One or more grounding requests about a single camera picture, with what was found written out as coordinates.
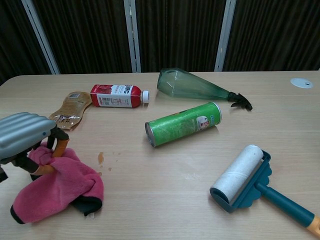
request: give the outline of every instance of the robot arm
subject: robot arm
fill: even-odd
[[[32,149],[40,146],[48,137],[47,148],[52,149],[55,139],[57,144],[52,157],[61,157],[65,151],[69,136],[57,127],[56,122],[44,116],[28,112],[17,113],[0,120],[0,166],[12,163],[32,175],[44,175],[55,171],[50,165],[38,165],[27,157]],[[7,179],[0,167],[0,183]]]

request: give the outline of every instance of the plastic bottle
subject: plastic bottle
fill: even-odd
[[[136,108],[149,103],[149,91],[141,91],[134,85],[96,84],[90,95],[96,107]]]
[[[193,99],[220,99],[235,102],[231,107],[252,110],[250,102],[240,93],[227,91],[201,77],[179,68],[161,70],[157,89],[171,97]]]

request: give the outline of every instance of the dark curtain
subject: dark curtain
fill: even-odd
[[[62,74],[132,72],[123,0],[33,0]]]
[[[18,75],[51,74],[21,0],[0,0],[0,85]]]
[[[224,71],[319,68],[319,0],[236,1]]]
[[[136,0],[142,72],[213,71],[225,0]]]

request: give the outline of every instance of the teal handle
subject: teal handle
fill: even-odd
[[[265,198],[267,198],[270,202],[283,210],[305,228],[308,227],[314,220],[315,215],[312,212],[290,200],[286,196],[283,196],[280,192],[277,192],[273,188],[265,186],[259,182],[257,182],[254,186]]]

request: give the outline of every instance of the spray nozzle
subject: spray nozzle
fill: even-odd
[[[242,96],[240,93],[236,94],[232,91],[229,92],[227,100],[229,102],[234,102],[231,105],[231,107],[241,107],[241,108],[247,109],[248,111],[252,110],[251,103],[244,96]]]

